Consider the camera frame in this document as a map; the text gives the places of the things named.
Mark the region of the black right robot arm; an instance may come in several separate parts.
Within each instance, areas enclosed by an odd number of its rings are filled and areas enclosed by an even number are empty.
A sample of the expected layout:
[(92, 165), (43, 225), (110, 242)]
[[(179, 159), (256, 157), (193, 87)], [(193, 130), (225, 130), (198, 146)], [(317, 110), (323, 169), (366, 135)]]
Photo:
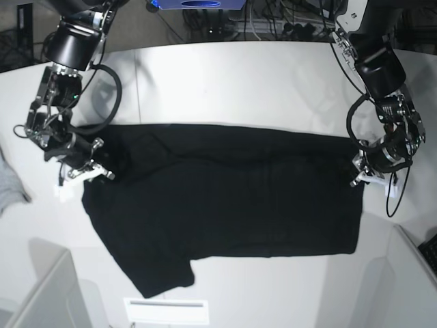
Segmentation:
[[(116, 116), (122, 101), (122, 82), (114, 69), (100, 63), (104, 43), (117, 11), (125, 1), (51, 1), (61, 20), (46, 49), (51, 62), (44, 69), (35, 100), (23, 126), (24, 138), (70, 167), (70, 179), (115, 178), (116, 165), (97, 134)], [(72, 110), (85, 91), (82, 72), (103, 71), (115, 82), (116, 98), (107, 118), (92, 128), (75, 127)]]

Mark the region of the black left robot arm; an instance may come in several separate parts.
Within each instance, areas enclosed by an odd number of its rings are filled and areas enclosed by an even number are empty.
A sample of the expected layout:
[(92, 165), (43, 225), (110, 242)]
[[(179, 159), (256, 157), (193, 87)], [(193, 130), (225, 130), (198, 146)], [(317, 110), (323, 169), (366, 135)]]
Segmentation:
[[(388, 185), (385, 176), (411, 167), (425, 143), (425, 127), (414, 108), (406, 72), (389, 41), (401, 13), (420, 5), (422, 1), (342, 1), (335, 14), (335, 44), (365, 86), (346, 116), (346, 130), (358, 148), (352, 161), (357, 173), (353, 187), (361, 182)], [(360, 140), (352, 129), (352, 118), (365, 101), (374, 104), (384, 128), (375, 142)]]

